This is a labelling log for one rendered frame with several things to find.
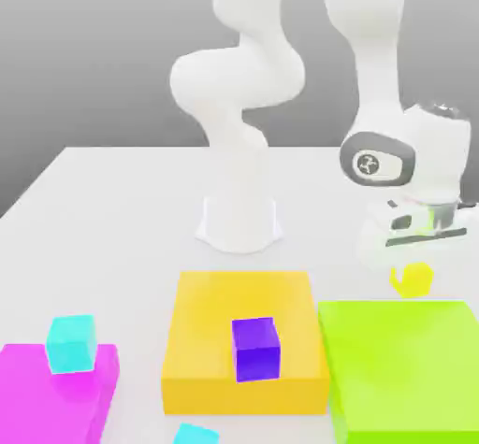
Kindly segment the large magenta box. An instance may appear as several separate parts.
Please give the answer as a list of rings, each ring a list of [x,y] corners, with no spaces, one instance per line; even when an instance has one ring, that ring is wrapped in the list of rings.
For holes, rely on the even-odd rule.
[[[51,373],[42,344],[0,351],[0,444],[101,444],[120,374],[117,348],[98,346],[94,370]]]

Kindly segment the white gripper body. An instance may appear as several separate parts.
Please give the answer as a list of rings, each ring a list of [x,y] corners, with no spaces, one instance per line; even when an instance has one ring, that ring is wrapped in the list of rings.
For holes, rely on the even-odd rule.
[[[356,254],[362,264],[371,269],[402,267],[424,262],[433,265],[450,250],[461,249],[469,232],[465,227],[432,234],[393,235],[367,222],[358,236]]]

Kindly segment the large green box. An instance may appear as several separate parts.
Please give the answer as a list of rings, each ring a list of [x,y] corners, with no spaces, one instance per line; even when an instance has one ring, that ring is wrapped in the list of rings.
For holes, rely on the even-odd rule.
[[[323,301],[335,444],[479,444],[479,322],[458,300]]]

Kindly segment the small purple cube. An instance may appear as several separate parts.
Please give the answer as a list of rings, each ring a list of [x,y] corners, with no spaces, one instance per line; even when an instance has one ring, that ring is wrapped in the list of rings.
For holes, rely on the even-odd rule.
[[[237,382],[280,377],[282,348],[272,317],[233,320],[231,331]]]

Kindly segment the small cyan cube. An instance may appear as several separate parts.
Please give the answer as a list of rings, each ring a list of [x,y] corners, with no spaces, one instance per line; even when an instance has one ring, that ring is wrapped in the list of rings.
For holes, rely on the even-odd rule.
[[[172,444],[219,444],[219,434],[202,426],[181,423]]]
[[[94,316],[55,317],[45,349],[53,375],[92,371],[97,350]]]

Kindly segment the small yellow cube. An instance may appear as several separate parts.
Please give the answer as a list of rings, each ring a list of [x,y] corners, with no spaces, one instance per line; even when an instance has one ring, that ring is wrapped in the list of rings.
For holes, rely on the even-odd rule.
[[[402,298],[415,298],[428,295],[434,278],[432,268],[426,263],[411,263],[402,268],[399,276],[392,267],[389,282]]]

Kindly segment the large orange box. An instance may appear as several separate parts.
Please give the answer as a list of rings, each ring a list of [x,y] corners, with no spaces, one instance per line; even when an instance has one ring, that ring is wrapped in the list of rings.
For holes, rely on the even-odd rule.
[[[280,376],[237,382],[232,322],[272,318]],[[329,374],[307,273],[183,272],[161,376],[167,415],[323,415]]]

